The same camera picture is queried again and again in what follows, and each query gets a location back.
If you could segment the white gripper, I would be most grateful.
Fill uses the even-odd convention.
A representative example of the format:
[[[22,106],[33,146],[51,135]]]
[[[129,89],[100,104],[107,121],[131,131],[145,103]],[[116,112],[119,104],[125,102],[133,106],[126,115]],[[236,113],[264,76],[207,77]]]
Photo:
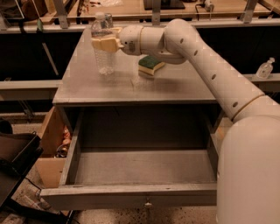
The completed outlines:
[[[128,55],[141,55],[141,25],[129,25],[124,28],[113,27],[116,38],[91,38],[94,49],[116,53],[119,49]]]

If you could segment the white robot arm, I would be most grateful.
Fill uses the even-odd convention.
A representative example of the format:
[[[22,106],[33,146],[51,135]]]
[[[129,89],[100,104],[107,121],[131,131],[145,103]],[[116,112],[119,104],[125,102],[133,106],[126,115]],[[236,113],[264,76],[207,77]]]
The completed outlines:
[[[217,224],[280,224],[280,105],[208,46],[182,19],[130,25],[93,36],[92,46],[128,55],[189,61],[233,125],[220,147]]]

